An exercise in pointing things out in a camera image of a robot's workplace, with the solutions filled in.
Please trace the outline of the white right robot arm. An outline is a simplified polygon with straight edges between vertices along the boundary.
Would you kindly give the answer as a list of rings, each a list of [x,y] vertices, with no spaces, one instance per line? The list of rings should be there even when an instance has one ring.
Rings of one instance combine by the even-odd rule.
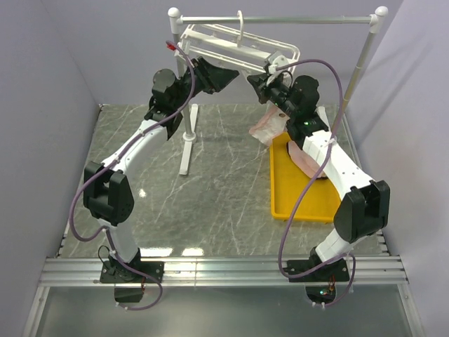
[[[334,130],[317,112],[319,83],[315,78],[298,76],[289,86],[270,74],[250,75],[247,80],[260,103],[271,102],[288,116],[290,139],[339,194],[332,232],[311,250],[307,260],[280,269],[293,282],[328,280],[357,243],[387,225],[390,187],[362,171],[338,145]]]

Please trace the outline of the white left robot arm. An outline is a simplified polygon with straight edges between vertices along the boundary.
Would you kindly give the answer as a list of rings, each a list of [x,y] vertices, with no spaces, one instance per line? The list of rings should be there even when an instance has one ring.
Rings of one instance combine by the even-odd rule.
[[[181,111],[199,93],[219,93],[239,76],[239,71],[210,64],[200,57],[188,62],[177,77],[170,69],[153,77],[149,108],[136,132],[101,163],[89,162],[84,169],[83,205],[104,232],[108,258],[103,263],[101,282],[116,285],[114,300],[125,310],[137,311],[148,284],[161,286],[164,264],[145,262],[128,219],[134,209],[130,177],[145,155],[157,150],[177,131]]]

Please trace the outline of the white pink underwear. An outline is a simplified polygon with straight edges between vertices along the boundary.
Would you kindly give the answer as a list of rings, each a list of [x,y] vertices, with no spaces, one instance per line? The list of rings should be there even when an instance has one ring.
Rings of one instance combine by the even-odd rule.
[[[281,135],[290,117],[277,106],[270,104],[264,116],[250,128],[249,134],[263,145],[270,146]]]

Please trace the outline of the white plastic clip hanger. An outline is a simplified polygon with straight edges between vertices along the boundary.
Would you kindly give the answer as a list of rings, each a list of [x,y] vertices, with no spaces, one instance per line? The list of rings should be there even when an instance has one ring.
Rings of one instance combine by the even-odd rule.
[[[286,65],[300,59],[297,46],[246,31],[243,13],[230,19],[180,17],[185,24],[178,45],[220,67],[263,73],[268,63]]]

